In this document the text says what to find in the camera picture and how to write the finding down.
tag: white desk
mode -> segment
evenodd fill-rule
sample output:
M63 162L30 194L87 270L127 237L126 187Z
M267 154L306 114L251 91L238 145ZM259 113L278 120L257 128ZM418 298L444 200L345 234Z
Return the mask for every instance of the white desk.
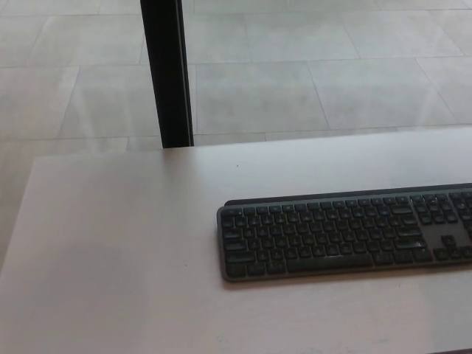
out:
M1 354L472 347L472 270L231 285L227 200L472 181L472 130L36 161L0 276Z

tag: keyboard key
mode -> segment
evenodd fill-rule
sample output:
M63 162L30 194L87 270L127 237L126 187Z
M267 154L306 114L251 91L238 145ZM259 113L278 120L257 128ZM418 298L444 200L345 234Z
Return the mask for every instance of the keyboard key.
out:
M309 260L288 260L287 269L290 273L301 271L322 271L338 268L371 267L372 258L367 254L351 256L321 257Z

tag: gray tile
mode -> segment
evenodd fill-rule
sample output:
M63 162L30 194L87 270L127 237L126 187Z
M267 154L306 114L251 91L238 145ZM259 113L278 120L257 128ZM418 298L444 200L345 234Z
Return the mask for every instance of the gray tile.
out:
M431 11L436 22L446 31L455 44L472 56L472 11Z
M245 19L254 61L358 57L336 14L250 14Z
M140 15L50 17L28 64L138 64L143 35Z
M158 134L148 66L92 66L80 70L61 137Z
M241 142L264 142L263 133L195 135L195 146L238 144Z
M331 128L455 124L415 59L310 63Z
M382 10L466 9L462 0L377 0Z
M199 134L326 129L306 63L197 66Z
M375 0L288 0L292 11L378 10Z
M280 131L278 133L265 133L267 141L290 140L290 139L311 139L328 138L332 136L362 135L392 133L398 131L397 128L371 128L371 129L330 129L326 131Z
M59 134L78 68L0 69L0 138Z
M418 63L457 120L472 123L472 58L420 58Z
M44 17L0 18L0 66L24 66Z
M273 13L287 10L286 0L195 0L196 13Z
M341 14L362 58L462 55L427 11L372 11Z
M2 15L93 15L101 0L9 0Z
M130 137L126 150L140 153L162 150L162 140L160 136Z
M243 15L184 17L188 63L251 61Z

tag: table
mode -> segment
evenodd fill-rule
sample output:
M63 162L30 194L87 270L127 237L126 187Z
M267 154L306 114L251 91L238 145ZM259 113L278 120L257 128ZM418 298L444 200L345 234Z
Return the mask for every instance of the table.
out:
M227 200L465 183L472 130L36 160L0 276L2 354L472 347L472 268L230 284Z

